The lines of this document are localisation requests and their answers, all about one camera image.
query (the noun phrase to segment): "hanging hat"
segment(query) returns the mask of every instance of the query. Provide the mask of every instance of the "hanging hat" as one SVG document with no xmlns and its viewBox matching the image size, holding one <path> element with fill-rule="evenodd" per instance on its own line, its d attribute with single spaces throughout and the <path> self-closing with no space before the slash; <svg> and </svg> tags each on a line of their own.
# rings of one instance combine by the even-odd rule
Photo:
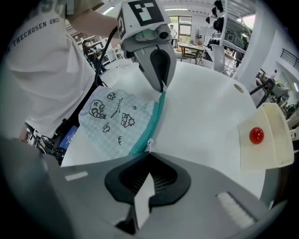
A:
<svg viewBox="0 0 299 239">
<path fill-rule="evenodd" d="M 217 0 L 214 5 L 217 7 L 217 9 L 222 13 L 223 12 L 223 6 L 221 0 Z"/>
<path fill-rule="evenodd" d="M 217 17 L 216 7 L 214 7 L 214 8 L 212 9 L 212 13 L 213 13 L 213 15 L 214 15 L 215 17 Z"/>
</svg>

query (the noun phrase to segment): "zipper pull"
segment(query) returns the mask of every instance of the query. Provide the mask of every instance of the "zipper pull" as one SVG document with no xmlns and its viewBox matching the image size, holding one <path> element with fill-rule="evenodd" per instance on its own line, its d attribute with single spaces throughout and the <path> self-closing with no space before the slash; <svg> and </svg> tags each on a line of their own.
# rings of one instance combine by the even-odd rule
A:
<svg viewBox="0 0 299 239">
<path fill-rule="evenodd" d="M 153 140 L 152 138 L 150 138 L 150 139 L 148 140 L 149 153 L 151 153 L 151 145 L 152 145 L 153 142 L 154 142 L 154 140 Z"/>
</svg>

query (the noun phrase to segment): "white pillar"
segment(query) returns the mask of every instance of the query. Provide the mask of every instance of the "white pillar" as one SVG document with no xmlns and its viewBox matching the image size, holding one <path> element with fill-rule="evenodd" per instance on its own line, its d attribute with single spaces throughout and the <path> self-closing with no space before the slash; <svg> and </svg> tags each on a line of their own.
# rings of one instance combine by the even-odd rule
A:
<svg viewBox="0 0 299 239">
<path fill-rule="evenodd" d="M 269 53 L 278 24 L 280 23 L 272 11 L 257 0 L 255 25 L 245 57 L 236 74 L 236 79 L 245 85 L 248 91 L 255 85 L 256 75 Z"/>
</svg>

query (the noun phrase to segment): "teal trim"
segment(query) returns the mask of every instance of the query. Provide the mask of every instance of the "teal trim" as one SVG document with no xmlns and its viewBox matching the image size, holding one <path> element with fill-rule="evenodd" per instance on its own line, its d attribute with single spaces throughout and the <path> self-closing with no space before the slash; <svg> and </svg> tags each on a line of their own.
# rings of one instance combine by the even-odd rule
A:
<svg viewBox="0 0 299 239">
<path fill-rule="evenodd" d="M 161 118 L 164 102 L 165 102 L 165 94 L 166 92 L 163 92 L 159 99 L 159 104 L 157 102 L 154 103 L 154 109 L 152 117 L 149 120 L 149 124 L 146 127 L 145 131 L 143 132 L 142 136 L 138 140 L 138 142 L 134 145 L 129 155 L 134 155 L 137 153 L 142 152 L 148 143 L 148 140 L 153 137 L 154 132 L 156 130 L 156 127 L 159 123 L 159 120 Z"/>
</svg>

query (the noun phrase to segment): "railing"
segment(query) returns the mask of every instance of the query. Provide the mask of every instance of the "railing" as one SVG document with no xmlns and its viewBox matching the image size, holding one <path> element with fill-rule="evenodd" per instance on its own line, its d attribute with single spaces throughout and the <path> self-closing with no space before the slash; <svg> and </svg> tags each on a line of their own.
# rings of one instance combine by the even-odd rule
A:
<svg viewBox="0 0 299 239">
<path fill-rule="evenodd" d="M 282 53 L 280 56 L 282 59 L 286 60 L 290 63 L 296 70 L 299 71 L 299 59 L 293 55 L 291 52 L 287 51 L 286 49 L 282 49 Z"/>
</svg>

